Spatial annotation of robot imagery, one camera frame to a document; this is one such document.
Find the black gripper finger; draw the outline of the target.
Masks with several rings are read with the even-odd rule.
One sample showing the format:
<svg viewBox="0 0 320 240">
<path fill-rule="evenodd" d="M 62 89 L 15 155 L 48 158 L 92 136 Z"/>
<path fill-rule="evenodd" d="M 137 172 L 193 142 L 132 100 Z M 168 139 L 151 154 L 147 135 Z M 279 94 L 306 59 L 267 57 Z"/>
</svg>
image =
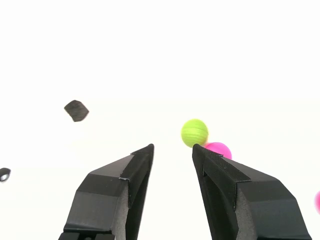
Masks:
<svg viewBox="0 0 320 240">
<path fill-rule="evenodd" d="M 198 144 L 192 160 L 213 240 L 310 240 L 300 207 L 277 178 Z"/>
<path fill-rule="evenodd" d="M 61 240 L 137 240 L 154 145 L 91 171 L 75 192 Z"/>
</svg>

